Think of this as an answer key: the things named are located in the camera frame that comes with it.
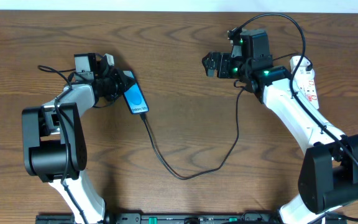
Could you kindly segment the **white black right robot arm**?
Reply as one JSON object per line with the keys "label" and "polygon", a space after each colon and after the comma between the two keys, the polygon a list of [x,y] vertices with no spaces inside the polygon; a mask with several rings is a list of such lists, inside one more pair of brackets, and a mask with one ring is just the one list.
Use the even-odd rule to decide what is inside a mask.
{"label": "white black right robot arm", "polygon": [[298,195],[279,209],[278,219],[347,223],[336,210],[358,201],[358,135],[346,135],[319,112],[311,62],[296,55],[289,67],[275,65],[262,29],[243,30],[231,44],[231,52],[202,59],[207,76],[232,78],[235,87],[253,93],[303,151]]}

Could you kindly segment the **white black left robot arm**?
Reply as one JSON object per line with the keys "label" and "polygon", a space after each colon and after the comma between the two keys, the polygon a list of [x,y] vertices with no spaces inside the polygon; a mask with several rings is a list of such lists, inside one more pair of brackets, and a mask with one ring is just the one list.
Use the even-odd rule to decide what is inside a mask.
{"label": "white black left robot arm", "polygon": [[36,223],[115,223],[105,200],[86,172],[87,150],[81,117],[97,108],[100,98],[113,104],[135,79],[114,65],[114,57],[76,54],[75,68],[53,100],[22,111],[24,167],[58,191],[71,209],[69,215],[37,215]]}

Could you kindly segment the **blue Galaxy smartphone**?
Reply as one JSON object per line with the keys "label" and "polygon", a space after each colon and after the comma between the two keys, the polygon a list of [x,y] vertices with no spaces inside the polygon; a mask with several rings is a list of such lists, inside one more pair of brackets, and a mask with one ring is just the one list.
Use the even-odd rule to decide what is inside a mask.
{"label": "blue Galaxy smartphone", "polygon": [[149,106],[144,98],[140,85],[131,71],[124,71],[124,75],[130,81],[131,86],[124,92],[124,99],[129,111],[132,114],[141,114],[149,112]]}

